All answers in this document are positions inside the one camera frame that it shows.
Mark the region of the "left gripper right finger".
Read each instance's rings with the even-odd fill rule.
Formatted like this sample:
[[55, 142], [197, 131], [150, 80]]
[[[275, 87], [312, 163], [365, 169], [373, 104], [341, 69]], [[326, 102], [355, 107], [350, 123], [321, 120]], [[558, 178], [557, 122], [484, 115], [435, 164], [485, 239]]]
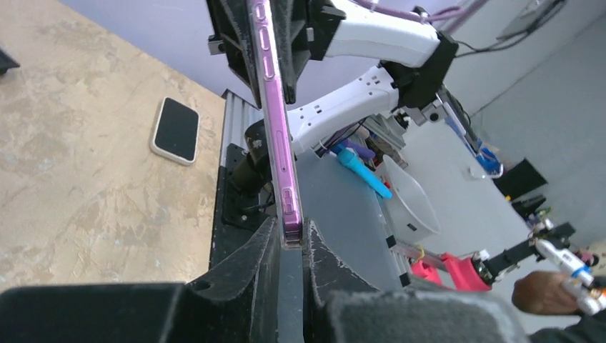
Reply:
[[485, 293], [419, 283], [380, 291], [302, 227], [306, 342], [528, 342], [510, 308]]

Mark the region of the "person's hand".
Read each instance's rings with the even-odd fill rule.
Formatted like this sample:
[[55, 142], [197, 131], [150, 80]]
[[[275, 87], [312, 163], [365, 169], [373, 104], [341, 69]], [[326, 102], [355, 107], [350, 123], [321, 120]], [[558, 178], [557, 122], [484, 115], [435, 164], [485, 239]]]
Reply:
[[580, 308], [577, 300], [564, 288], [567, 280], [568, 276], [559, 272], [531, 272], [515, 282], [512, 303], [527, 314], [575, 314]]

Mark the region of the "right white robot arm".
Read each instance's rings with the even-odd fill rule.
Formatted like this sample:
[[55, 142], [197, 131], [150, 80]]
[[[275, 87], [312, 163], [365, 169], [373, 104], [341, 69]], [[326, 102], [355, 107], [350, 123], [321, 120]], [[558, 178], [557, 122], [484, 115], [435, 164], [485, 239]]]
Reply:
[[[209, 1], [209, 49], [250, 89], [271, 123], [288, 124], [301, 153], [370, 115], [426, 112], [459, 48], [421, 12], [371, 9], [368, 1]], [[301, 104], [297, 83], [311, 61], [372, 60], [350, 82]]]

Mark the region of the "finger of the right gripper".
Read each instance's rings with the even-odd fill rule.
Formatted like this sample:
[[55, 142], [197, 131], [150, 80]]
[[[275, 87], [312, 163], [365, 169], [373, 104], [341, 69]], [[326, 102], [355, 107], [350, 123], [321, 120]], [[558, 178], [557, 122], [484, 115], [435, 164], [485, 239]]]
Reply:
[[307, 2], [270, 1], [279, 68], [286, 104], [297, 101], [297, 82], [310, 59], [307, 38]]
[[219, 43], [219, 53], [226, 55], [229, 68], [249, 87], [260, 108], [262, 103], [248, 3], [245, 0], [210, 0], [207, 8], [214, 30], [209, 40]]

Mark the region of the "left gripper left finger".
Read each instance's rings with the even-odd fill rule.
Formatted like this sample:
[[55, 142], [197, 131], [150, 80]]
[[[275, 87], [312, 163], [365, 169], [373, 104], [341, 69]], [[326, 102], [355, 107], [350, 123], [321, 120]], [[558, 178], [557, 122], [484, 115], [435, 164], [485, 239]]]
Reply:
[[189, 283], [29, 286], [1, 294], [3, 342], [273, 342], [279, 227]]

